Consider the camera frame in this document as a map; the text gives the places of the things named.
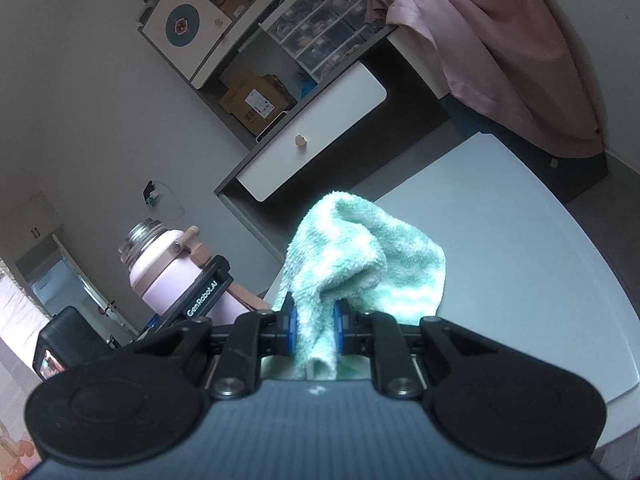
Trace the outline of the pink insulated bottle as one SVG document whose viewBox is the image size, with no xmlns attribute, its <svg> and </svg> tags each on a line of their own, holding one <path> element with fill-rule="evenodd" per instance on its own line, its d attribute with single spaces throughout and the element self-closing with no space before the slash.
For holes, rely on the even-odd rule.
<svg viewBox="0 0 640 480">
<path fill-rule="evenodd" d="M 120 261 L 128 269 L 131 289 L 141 299 L 160 272 L 174 260 L 189 257 L 202 268 L 215 256 L 220 256 L 213 255 L 200 241 L 200 230 L 197 226 L 190 226 L 184 231 L 171 230 L 162 222 L 151 218 L 134 226 L 118 251 Z M 267 301 L 249 292 L 234 278 L 229 292 L 234 298 L 234 320 L 244 313 L 270 308 Z"/>
</svg>

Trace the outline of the green white fluffy cloth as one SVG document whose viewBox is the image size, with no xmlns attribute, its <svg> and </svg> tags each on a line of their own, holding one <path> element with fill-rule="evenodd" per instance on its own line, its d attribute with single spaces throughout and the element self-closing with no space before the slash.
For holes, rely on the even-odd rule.
<svg viewBox="0 0 640 480">
<path fill-rule="evenodd" d="M 297 311 L 293 356 L 265 359 L 273 379 L 345 380 L 370 377 L 363 356 L 341 356 L 334 304 L 380 311 L 418 325 L 436 313 L 446 282 L 444 250 L 422 231 L 357 195 L 332 192 L 299 223 L 288 245 L 273 309 L 291 298 Z"/>
</svg>

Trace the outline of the cardboard box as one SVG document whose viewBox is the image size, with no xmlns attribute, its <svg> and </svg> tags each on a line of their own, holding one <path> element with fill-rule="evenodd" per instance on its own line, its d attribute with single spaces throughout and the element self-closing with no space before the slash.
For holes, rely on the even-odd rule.
<svg viewBox="0 0 640 480">
<path fill-rule="evenodd" d="M 239 70 L 231 79 L 221 107 L 235 117 L 253 136 L 262 134 L 296 99 L 277 76 L 259 76 Z"/>
</svg>

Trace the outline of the grey desk with drawer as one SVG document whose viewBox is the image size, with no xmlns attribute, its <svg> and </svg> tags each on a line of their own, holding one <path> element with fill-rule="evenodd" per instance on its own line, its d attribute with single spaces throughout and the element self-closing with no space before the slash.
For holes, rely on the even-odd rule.
<svg viewBox="0 0 640 480">
<path fill-rule="evenodd" d="M 319 197 L 351 191 L 447 121 L 384 28 L 252 148 L 215 193 L 277 260 Z"/>
</svg>

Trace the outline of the white cabinet door with emblem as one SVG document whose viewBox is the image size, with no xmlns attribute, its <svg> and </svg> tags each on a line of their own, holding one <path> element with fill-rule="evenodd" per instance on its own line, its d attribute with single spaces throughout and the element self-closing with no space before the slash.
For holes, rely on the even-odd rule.
<svg viewBox="0 0 640 480">
<path fill-rule="evenodd" d="M 232 19 L 209 0 L 160 0 L 141 32 L 192 81 L 231 25 Z"/>
</svg>

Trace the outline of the clear plastic drawer organizer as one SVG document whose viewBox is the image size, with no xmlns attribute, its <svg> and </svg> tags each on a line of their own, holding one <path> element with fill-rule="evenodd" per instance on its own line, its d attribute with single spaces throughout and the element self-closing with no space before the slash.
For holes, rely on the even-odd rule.
<svg viewBox="0 0 640 480">
<path fill-rule="evenodd" d="M 315 82 L 328 78 L 384 27 L 369 0 L 282 0 L 260 28 Z"/>
</svg>

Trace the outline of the pink curtain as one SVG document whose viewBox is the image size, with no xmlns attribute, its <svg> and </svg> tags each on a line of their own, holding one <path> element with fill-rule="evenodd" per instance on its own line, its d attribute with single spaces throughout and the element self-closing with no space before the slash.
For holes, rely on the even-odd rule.
<svg viewBox="0 0 640 480">
<path fill-rule="evenodd" d="M 556 157 L 602 153 L 596 111 L 544 0 L 369 0 L 368 12 L 434 56 L 471 110 Z"/>
</svg>

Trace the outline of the wall socket with plug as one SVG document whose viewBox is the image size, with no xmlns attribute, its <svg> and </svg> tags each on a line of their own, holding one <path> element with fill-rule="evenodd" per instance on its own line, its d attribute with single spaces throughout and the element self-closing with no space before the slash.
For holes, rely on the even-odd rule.
<svg viewBox="0 0 640 480">
<path fill-rule="evenodd" d="M 163 197 L 163 194 L 158 190 L 157 185 L 153 180 L 149 180 L 145 185 L 142 194 L 144 202 L 150 208 L 155 208 Z"/>
</svg>

